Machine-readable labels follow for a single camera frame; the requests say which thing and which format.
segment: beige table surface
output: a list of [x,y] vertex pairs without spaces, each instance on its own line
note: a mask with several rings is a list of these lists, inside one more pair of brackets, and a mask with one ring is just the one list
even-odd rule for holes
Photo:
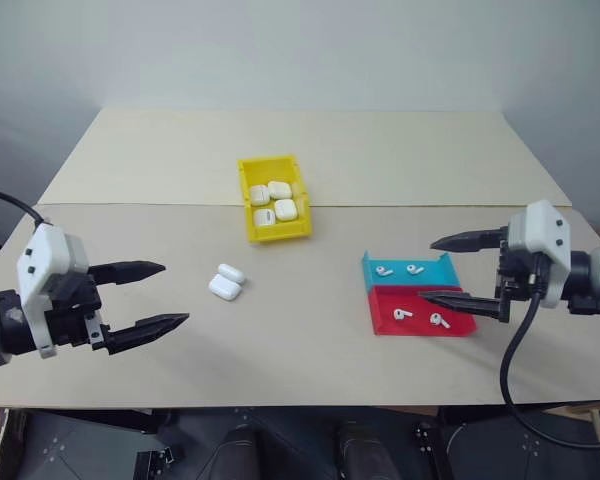
[[[40,207],[79,235],[92,264],[146,259],[168,270],[101,287],[115,329],[143,317],[190,312],[175,332],[109,357],[88,346],[14,357],[0,368],[0,405],[64,408],[229,405],[440,405],[500,403],[498,367],[524,313],[510,325],[478,317],[467,338],[373,335],[360,259],[435,258],[440,236],[503,225],[513,208],[313,208],[307,239],[250,245],[243,209],[214,206]],[[564,211],[573,248],[600,240]],[[0,290],[16,286],[28,219],[0,252]],[[454,255],[461,285],[493,293],[496,252]],[[207,290],[220,262],[249,281],[234,302]],[[511,374],[518,402],[600,399],[600,316],[541,310]]]
[[499,112],[118,108],[40,203],[242,205],[236,160],[284,154],[313,206],[571,205]]

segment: gray wall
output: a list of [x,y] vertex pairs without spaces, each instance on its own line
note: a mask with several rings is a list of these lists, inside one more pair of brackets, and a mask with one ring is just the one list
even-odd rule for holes
[[600,0],[0,1],[0,188],[100,105],[503,110],[600,224]]

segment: red tray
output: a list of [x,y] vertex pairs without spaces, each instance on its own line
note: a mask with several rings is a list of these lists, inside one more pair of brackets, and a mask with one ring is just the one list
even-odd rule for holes
[[[376,285],[369,291],[369,307],[376,335],[418,335],[437,337],[464,337],[476,330],[473,315],[454,312],[428,302],[418,296],[418,292],[431,290],[453,290],[461,292],[460,287],[424,287],[400,285]],[[393,318],[396,308],[413,313],[413,317],[403,320]],[[432,325],[430,317],[439,313],[451,328]]]

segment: white earbud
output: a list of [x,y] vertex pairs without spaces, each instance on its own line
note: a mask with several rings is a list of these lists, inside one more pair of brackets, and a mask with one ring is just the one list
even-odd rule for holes
[[429,321],[432,325],[442,325],[444,328],[451,328],[451,325],[449,325],[449,323],[442,318],[442,315],[439,313],[432,314],[431,317],[429,317]]
[[413,317],[413,313],[402,310],[401,308],[396,308],[393,311],[393,318],[396,320],[402,320],[404,317]]
[[417,267],[415,265],[407,265],[407,272],[411,275],[417,275],[421,272],[424,272],[424,267]]
[[382,265],[376,267],[376,274],[380,275],[381,277],[386,277],[387,275],[391,275],[392,273],[393,270],[387,270]]

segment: yellow bin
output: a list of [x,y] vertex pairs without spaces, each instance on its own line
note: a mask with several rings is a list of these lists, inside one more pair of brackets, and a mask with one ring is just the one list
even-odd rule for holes
[[[305,237],[311,235],[311,212],[309,196],[302,181],[300,169],[293,155],[269,158],[248,158],[238,160],[240,185],[244,210],[247,216],[247,234],[250,242],[269,242],[285,238]],[[266,185],[270,181],[287,182],[291,185],[293,201],[298,209],[298,218],[290,222],[278,221],[275,225],[256,227],[253,223],[253,212],[259,208],[273,209],[275,200],[267,205],[254,207],[249,198],[249,187]]]

